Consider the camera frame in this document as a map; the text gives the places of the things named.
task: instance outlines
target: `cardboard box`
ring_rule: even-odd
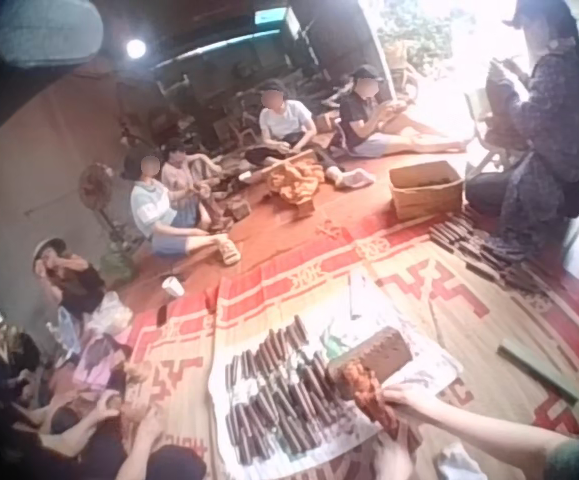
[[[462,208],[464,181],[446,160],[393,168],[389,179],[399,220]]]

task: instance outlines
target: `floor mat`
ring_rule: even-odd
[[[564,275],[547,278],[541,294],[504,292],[428,241],[433,220],[394,223],[391,214],[368,216],[355,227],[342,228],[340,235],[318,236],[246,274],[223,278],[215,294],[185,296],[161,310],[160,318],[166,316],[161,328],[158,312],[139,315],[131,335],[133,361],[149,364],[152,374],[130,390],[130,398],[141,404],[163,402],[167,441],[196,450],[208,463],[208,478],[222,478],[219,455],[212,454],[214,419],[205,388],[214,349],[299,313],[326,295],[336,279],[363,266],[420,331],[463,364],[464,373],[443,394],[446,401],[579,435],[579,402],[569,406],[496,354],[503,338],[521,342],[579,390],[579,281]],[[435,478],[431,458],[449,440],[433,427],[422,433],[418,472],[421,478]],[[468,452],[492,479],[522,478],[476,450]],[[295,478],[372,478],[371,459],[368,441]]]

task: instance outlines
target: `sandal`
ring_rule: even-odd
[[[242,255],[240,255],[240,252],[236,248],[236,244],[231,240],[226,240],[220,244],[219,250],[222,255],[222,261],[225,262],[225,265],[228,267],[235,265],[242,258]]]

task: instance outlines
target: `shorts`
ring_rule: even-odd
[[[171,222],[171,226],[176,228],[195,228],[198,225],[199,205],[197,198],[190,199],[184,209],[178,210]],[[160,257],[184,257],[187,255],[187,238],[154,233],[151,238],[151,250]]]
[[[386,133],[374,133],[367,138],[360,145],[356,145],[351,149],[351,153],[358,157],[379,158],[384,157],[387,153],[387,148],[395,135],[387,135]]]

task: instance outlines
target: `black cap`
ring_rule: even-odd
[[[533,18],[547,12],[569,13],[570,10],[563,0],[516,0],[516,11],[511,20],[502,23],[508,27],[522,28],[522,18]]]
[[[266,82],[263,82],[259,87],[258,87],[258,91],[260,93],[262,92],[280,92],[280,93],[285,93],[285,86],[282,84],[282,82],[280,80],[277,80],[275,78],[271,79],[271,80],[267,80]]]
[[[383,82],[384,78],[380,76],[378,70],[376,70],[371,65],[363,65],[362,67],[358,68],[355,72],[351,74],[351,78],[354,80],[361,80],[363,78],[370,78],[371,80],[376,80],[378,82]]]

